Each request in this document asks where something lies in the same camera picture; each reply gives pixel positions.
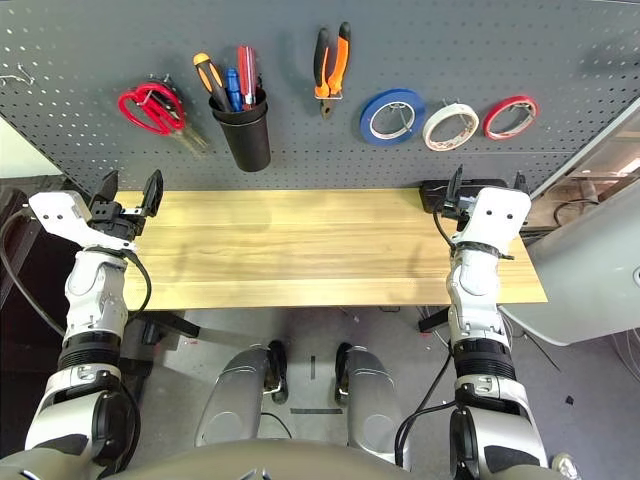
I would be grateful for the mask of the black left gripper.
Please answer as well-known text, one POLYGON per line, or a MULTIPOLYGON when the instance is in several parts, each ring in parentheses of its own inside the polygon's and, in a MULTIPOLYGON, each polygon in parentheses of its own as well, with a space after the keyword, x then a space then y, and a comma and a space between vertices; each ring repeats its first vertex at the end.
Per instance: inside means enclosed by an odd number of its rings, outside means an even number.
POLYGON ((155 217, 164 193, 164 179, 160 169, 156 169, 147 179, 142 207, 123 208, 113 201, 118 192, 119 172, 106 174, 90 201, 91 219, 88 225, 106 235, 133 242, 141 236, 146 217, 155 217))

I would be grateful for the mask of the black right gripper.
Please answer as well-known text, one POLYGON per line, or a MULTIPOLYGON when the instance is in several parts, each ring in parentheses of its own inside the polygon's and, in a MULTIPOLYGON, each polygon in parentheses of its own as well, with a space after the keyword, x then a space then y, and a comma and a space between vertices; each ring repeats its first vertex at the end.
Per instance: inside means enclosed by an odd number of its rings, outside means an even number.
MULTIPOLYGON (((475 196, 460 196, 459 189, 462 182, 463 165, 459 165, 448 182, 446 198, 443 200, 441 215, 444 218, 459 220, 470 215, 476 203, 475 196)), ((515 177, 515 189, 523 193, 529 192, 525 175, 518 171, 515 177)))

